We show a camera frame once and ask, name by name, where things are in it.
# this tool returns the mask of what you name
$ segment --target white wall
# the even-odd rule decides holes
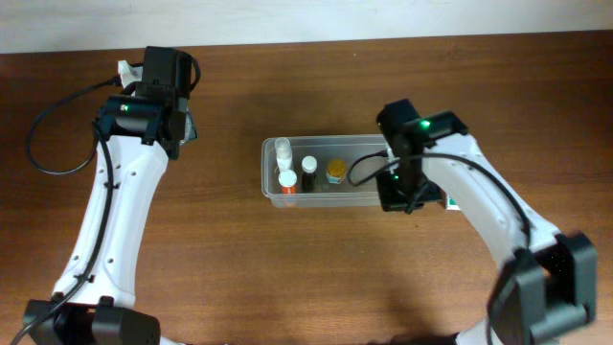
[[[0,53],[613,29],[613,0],[0,0]]]

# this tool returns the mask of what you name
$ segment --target bottle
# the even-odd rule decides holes
[[[329,183],[341,184],[347,174],[347,163],[340,158],[335,158],[329,161],[326,177]]]
[[[287,138],[278,138],[275,140],[275,151],[277,152],[277,165],[279,166],[279,173],[294,170],[291,157],[291,146]]]
[[[302,188],[303,193],[311,193],[315,190],[317,180],[317,160],[313,156],[303,158]]]
[[[281,190],[284,194],[296,194],[296,182],[298,176],[294,171],[284,171],[279,174],[279,184],[281,184]]]

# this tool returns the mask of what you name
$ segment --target wooden table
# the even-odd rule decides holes
[[[613,337],[613,32],[187,48],[200,138],[170,162],[149,210],[136,309],[196,344],[356,344],[450,334],[485,315],[496,269],[461,213],[277,209],[261,193],[268,137],[377,133],[383,105],[453,109],[515,190],[599,249],[599,320],[565,344]],[[37,112],[143,50],[0,56],[0,342],[49,298],[75,244],[94,167],[36,171]],[[58,111],[34,154],[77,164],[111,92]]]

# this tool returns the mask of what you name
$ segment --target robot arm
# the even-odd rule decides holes
[[[493,344],[541,344],[595,319],[597,254],[592,243],[582,234],[565,237],[519,197],[455,114],[421,119],[404,100],[386,105],[377,122],[399,162],[392,172],[377,176],[383,209],[413,211],[404,205],[431,200],[431,195],[420,195],[420,185],[434,183],[457,202],[501,270],[488,303],[489,320],[459,333],[456,344],[488,344],[489,338]],[[510,198],[462,159],[477,163],[510,192],[530,224],[529,241]]]
[[[200,72],[188,54],[159,47],[147,47],[140,72],[120,63],[125,88],[108,99],[95,124],[101,159],[77,244],[52,301],[29,302],[12,344],[25,333],[44,344],[174,344],[160,336],[155,317],[131,308],[151,199],[169,159],[197,136],[187,104]]]

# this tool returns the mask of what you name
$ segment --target clear plastic container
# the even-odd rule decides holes
[[[294,168],[301,186],[301,162],[303,158],[312,155],[317,159],[317,182],[315,191],[285,195],[279,184],[279,168],[275,153],[275,140],[264,140],[261,146],[261,191],[270,198],[276,207],[341,207],[341,206],[379,206],[376,192],[376,181],[373,179],[359,187],[353,187],[347,178],[341,184],[330,184],[326,179],[328,162],[334,158],[342,158],[350,166],[359,157],[385,150],[385,139],[382,135],[342,135],[293,137],[289,139],[292,147]],[[358,181],[387,163],[384,157],[373,157],[360,162],[352,172],[352,180]]]

